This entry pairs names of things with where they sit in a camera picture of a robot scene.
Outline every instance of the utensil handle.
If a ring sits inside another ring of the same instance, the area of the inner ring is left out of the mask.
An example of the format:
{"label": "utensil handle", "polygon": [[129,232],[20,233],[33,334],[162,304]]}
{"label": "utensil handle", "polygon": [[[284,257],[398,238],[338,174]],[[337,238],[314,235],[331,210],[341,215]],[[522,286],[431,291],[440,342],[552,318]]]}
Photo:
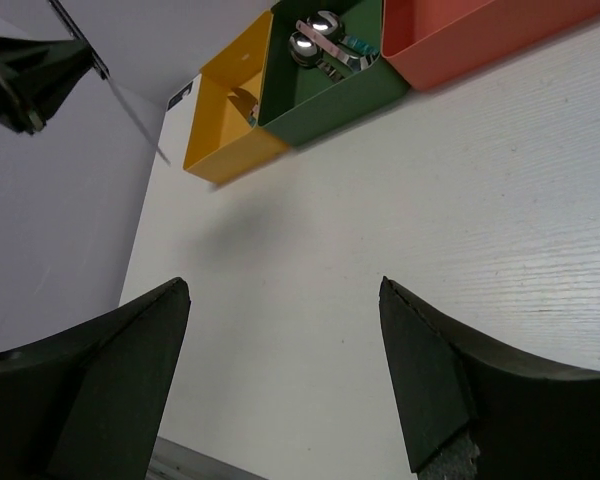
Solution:
{"label": "utensil handle", "polygon": [[309,40],[322,48],[325,52],[327,52],[332,57],[337,58],[342,63],[352,68],[351,61],[355,61],[355,57],[344,53],[338,46],[336,46],[333,42],[325,38],[323,35],[316,32],[309,25],[304,23],[302,20],[298,20],[296,23],[296,28],[302,34],[304,34]]}
{"label": "utensil handle", "polygon": [[339,71],[337,71],[333,65],[330,65],[324,60],[318,60],[316,66],[324,73],[326,73],[327,77],[329,77],[333,83],[338,83],[344,80],[344,76]]}
{"label": "utensil handle", "polygon": [[367,42],[351,35],[345,35],[342,39],[342,43],[358,52],[360,55],[378,55],[380,53],[376,47],[372,47]]}

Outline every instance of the teal handle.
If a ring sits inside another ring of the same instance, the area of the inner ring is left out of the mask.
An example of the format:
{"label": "teal handle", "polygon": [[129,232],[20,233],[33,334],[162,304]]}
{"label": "teal handle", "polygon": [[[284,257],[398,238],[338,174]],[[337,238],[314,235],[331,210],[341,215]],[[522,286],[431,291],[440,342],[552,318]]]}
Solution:
{"label": "teal handle", "polygon": [[377,48],[372,47],[368,43],[363,42],[359,38],[352,37],[351,35],[345,35],[342,42],[360,55],[378,55],[380,53]]}

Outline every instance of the pink handle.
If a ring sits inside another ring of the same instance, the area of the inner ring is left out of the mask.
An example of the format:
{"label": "pink handle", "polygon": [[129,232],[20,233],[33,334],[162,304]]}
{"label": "pink handle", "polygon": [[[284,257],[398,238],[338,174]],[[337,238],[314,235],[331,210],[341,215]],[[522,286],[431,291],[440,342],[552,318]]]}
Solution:
{"label": "pink handle", "polygon": [[300,33],[304,34],[304,36],[306,36],[309,40],[313,41],[313,43],[318,45],[332,57],[338,58],[338,56],[341,54],[342,50],[340,50],[330,40],[325,38],[320,33],[316,32],[313,28],[304,23],[302,20],[297,21],[296,28]]}

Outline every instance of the green bin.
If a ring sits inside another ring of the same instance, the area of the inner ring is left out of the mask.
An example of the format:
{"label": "green bin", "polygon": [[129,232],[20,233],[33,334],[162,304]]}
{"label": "green bin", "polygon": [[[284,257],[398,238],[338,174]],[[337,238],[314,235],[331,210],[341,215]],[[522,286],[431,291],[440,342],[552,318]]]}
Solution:
{"label": "green bin", "polygon": [[338,14],[348,34],[380,49],[382,0],[281,0],[271,10],[258,124],[286,143],[299,147],[396,101],[409,89],[383,58],[354,74],[325,53],[325,60],[346,77],[334,84],[317,68],[300,67],[287,49],[296,21],[318,10]]}

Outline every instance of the silver utensil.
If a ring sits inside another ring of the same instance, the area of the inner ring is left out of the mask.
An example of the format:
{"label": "silver utensil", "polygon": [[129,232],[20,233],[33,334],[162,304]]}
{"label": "silver utensil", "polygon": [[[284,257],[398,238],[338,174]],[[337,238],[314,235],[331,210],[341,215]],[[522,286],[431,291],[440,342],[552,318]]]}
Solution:
{"label": "silver utensil", "polygon": [[361,72],[362,70],[369,68],[377,58],[373,55],[365,55],[363,57],[349,55],[301,20],[296,22],[296,28],[298,31],[308,37],[309,40],[312,40],[318,47],[321,47],[329,55],[344,63],[354,73]]}
{"label": "silver utensil", "polygon": [[300,32],[294,32],[289,37],[289,53],[298,65],[304,68],[318,67],[333,82],[338,83],[344,77],[333,65],[322,58],[322,49]]}
{"label": "silver utensil", "polygon": [[377,48],[345,32],[344,22],[333,12],[320,10],[307,19],[307,25],[334,43],[341,43],[360,55],[379,55]]}

